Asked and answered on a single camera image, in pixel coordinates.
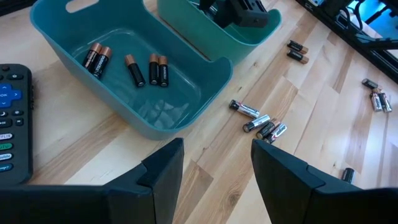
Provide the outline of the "teal green plastic bin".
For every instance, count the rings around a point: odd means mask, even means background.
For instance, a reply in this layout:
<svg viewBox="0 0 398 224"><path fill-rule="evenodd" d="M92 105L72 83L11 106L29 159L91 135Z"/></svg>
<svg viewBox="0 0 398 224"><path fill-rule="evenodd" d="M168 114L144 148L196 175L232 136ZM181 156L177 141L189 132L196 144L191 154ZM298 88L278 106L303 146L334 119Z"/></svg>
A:
<svg viewBox="0 0 398 224"><path fill-rule="evenodd" d="M265 27L240 27L230 24L221 28L210 16L199 10L199 1L157 0L157 11L161 19L212 61L226 57L233 64L239 63L265 42L282 22L279 10L267 10L264 7L268 12Z"/></svg>

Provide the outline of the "black table edge frame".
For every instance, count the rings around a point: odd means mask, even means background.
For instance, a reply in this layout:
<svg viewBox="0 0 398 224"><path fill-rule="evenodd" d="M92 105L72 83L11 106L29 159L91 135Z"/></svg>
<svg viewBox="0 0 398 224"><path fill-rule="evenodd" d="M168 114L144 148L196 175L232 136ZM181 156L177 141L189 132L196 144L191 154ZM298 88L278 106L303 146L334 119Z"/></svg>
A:
<svg viewBox="0 0 398 224"><path fill-rule="evenodd" d="M398 16L398 0L381 0L385 7L366 21L361 19L360 14L360 6L365 0L296 1L398 84L398 57L391 52L398 50L398 39L371 37L363 31L365 24L370 24L386 9L391 9L392 15Z"/></svg>

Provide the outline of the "black Roku remote control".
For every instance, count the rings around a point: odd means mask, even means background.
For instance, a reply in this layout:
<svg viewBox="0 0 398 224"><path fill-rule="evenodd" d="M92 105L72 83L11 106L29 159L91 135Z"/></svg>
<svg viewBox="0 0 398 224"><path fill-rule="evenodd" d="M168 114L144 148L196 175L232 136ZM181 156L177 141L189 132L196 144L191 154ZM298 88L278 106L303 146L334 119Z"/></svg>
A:
<svg viewBox="0 0 398 224"><path fill-rule="evenodd" d="M33 174L32 72L0 64L0 187L24 184Z"/></svg>

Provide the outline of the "dark black AA battery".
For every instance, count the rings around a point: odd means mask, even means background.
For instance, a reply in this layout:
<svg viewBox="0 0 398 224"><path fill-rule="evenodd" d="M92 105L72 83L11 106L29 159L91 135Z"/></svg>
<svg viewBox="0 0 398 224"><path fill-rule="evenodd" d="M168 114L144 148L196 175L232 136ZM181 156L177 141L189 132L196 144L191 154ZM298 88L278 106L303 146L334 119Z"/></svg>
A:
<svg viewBox="0 0 398 224"><path fill-rule="evenodd" d="M264 139L267 135L269 135L278 125L280 121L273 118L269 120L257 133L256 136L258 139Z"/></svg>

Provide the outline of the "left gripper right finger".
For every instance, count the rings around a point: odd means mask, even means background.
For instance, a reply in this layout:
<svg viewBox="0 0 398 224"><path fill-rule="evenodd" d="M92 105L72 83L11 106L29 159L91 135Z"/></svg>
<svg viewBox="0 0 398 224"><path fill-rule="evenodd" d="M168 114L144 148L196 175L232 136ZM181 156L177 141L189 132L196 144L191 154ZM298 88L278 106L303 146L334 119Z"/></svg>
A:
<svg viewBox="0 0 398 224"><path fill-rule="evenodd" d="M251 160L272 224L398 224L398 188L361 189L259 139Z"/></svg>

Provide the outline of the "blue plastic bin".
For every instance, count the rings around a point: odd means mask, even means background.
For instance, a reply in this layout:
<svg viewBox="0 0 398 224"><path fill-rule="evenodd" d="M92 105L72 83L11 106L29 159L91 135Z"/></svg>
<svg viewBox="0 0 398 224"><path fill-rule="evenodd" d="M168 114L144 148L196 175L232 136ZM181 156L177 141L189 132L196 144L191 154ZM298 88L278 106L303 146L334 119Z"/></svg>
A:
<svg viewBox="0 0 398 224"><path fill-rule="evenodd" d="M163 140L191 125L228 84L231 60L209 61L147 10L144 0L98 0L68 12L71 0L37 0L30 11L67 70L143 136ZM97 79L83 65L94 43L112 50ZM125 64L131 54L144 77L151 54L167 57L169 85L137 87Z"/></svg>

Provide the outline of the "Duracell battery black copper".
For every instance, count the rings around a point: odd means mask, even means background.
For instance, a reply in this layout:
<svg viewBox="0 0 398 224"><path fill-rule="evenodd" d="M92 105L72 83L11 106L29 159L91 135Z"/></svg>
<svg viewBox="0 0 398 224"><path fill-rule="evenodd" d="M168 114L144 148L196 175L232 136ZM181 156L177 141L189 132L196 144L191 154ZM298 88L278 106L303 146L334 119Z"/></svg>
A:
<svg viewBox="0 0 398 224"><path fill-rule="evenodd" d="M302 55L301 53L295 50L288 50L287 56L302 64L307 64L309 62L309 58L307 58L306 56Z"/></svg>
<svg viewBox="0 0 398 224"><path fill-rule="evenodd" d="M149 82L151 85L158 85L159 81L159 59L156 54L150 55L149 60Z"/></svg>
<svg viewBox="0 0 398 224"><path fill-rule="evenodd" d="M92 74L100 79L110 58L112 56L112 50L109 47L103 47L99 53L99 57L93 67Z"/></svg>
<svg viewBox="0 0 398 224"><path fill-rule="evenodd" d="M131 54L125 56L125 63L134 80L135 85L137 87L143 87L146 84L146 81L144 80L142 72Z"/></svg>
<svg viewBox="0 0 398 224"><path fill-rule="evenodd" d="M98 55L99 55L100 52L101 52L101 49L102 49L102 45L99 44L99 43L97 43L97 42L94 43L94 44L90 47L90 49L89 49L89 51L88 51L87 55L85 56L85 59L84 59L84 61L83 61L83 63L82 63L82 65L83 65L87 70L90 70L90 69L92 68L92 66L93 66L93 64L94 64L94 62L95 62L95 60L97 59Z"/></svg>
<svg viewBox="0 0 398 224"><path fill-rule="evenodd" d="M159 85L162 87L168 87L169 85L169 70L167 64L167 57L159 57Z"/></svg>
<svg viewBox="0 0 398 224"><path fill-rule="evenodd" d="M361 83L371 90L375 90L375 91L381 90L381 86L379 84L377 84L376 82L374 82L368 78L363 79Z"/></svg>
<svg viewBox="0 0 398 224"><path fill-rule="evenodd" d="M349 184L351 184L353 182L354 179L354 175L355 175L355 170L347 167L344 171L343 174L341 176L341 180L344 182L347 182Z"/></svg>
<svg viewBox="0 0 398 224"><path fill-rule="evenodd" d="M308 48L304 47L303 45L293 41L293 40L289 40L287 42L287 47L289 47L292 50L295 50L297 52L300 52L301 54L306 54L308 52Z"/></svg>

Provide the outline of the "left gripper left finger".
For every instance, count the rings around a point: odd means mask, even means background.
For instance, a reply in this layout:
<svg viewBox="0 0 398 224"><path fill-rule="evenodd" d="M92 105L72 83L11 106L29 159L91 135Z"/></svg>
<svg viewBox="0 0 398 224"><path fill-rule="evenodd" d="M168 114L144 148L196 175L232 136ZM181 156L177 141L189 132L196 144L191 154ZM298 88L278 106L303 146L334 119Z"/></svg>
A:
<svg viewBox="0 0 398 224"><path fill-rule="evenodd" d="M182 169L175 138L104 185L0 187L0 224L172 224Z"/></svg>

